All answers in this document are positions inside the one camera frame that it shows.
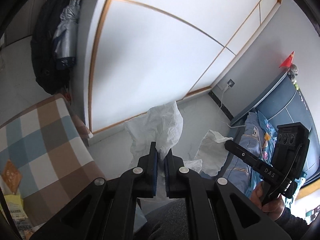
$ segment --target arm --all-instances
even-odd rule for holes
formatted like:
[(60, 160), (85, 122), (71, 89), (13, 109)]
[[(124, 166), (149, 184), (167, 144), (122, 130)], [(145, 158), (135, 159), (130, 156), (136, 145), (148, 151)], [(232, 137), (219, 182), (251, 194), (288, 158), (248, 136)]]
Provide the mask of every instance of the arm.
[(281, 228), (286, 231), (292, 240), (299, 240), (308, 230), (305, 220), (293, 216), (290, 209), (284, 207), (284, 202), (280, 196), (263, 207), (260, 197), (263, 195), (262, 183), (259, 183), (251, 194), (250, 200), (263, 212), (275, 221)]

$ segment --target gray pants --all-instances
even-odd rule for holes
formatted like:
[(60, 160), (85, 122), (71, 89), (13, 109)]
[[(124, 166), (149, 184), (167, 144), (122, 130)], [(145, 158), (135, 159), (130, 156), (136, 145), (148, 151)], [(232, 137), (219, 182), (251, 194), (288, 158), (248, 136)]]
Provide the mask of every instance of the gray pants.
[(186, 204), (178, 199), (146, 215), (147, 223), (134, 240), (188, 240)]

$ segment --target plaid fabric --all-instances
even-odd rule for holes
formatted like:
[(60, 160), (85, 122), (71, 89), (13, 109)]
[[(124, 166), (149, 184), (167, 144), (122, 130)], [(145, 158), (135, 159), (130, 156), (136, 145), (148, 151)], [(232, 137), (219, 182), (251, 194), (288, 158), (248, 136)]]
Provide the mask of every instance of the plaid fabric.
[(47, 222), (95, 178), (104, 177), (73, 117), (63, 96), (55, 95), (0, 127), (0, 173), (10, 159), (22, 174), (19, 191), (33, 226)]

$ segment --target sleeve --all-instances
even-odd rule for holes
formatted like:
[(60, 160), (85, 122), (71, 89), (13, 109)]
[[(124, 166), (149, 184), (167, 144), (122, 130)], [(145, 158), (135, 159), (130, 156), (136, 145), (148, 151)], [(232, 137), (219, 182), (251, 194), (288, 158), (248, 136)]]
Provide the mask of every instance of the sleeve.
[(307, 222), (292, 215), (289, 208), (284, 208), (281, 217), (275, 222), (289, 234), (292, 240), (300, 240), (309, 228)]

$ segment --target silver screw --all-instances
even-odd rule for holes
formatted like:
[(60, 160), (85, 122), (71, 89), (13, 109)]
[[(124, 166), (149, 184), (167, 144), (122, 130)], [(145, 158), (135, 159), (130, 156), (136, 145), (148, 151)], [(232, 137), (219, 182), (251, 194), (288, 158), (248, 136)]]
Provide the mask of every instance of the silver screw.
[(135, 174), (140, 174), (140, 173), (143, 172), (143, 168), (135, 167), (132, 171), (133, 171), (133, 173), (135, 173)]
[(94, 183), (95, 183), (96, 186), (101, 186), (101, 185), (104, 184), (104, 181), (105, 180), (103, 178), (97, 178), (97, 179), (94, 180)]
[(220, 184), (220, 185), (226, 185), (228, 183), (228, 180), (225, 179), (225, 178), (219, 178), (217, 180), (217, 182)]
[(180, 171), (181, 173), (188, 173), (188, 172), (189, 172), (189, 168), (187, 168), (187, 167), (180, 167), (180, 168), (179, 168), (179, 171)]

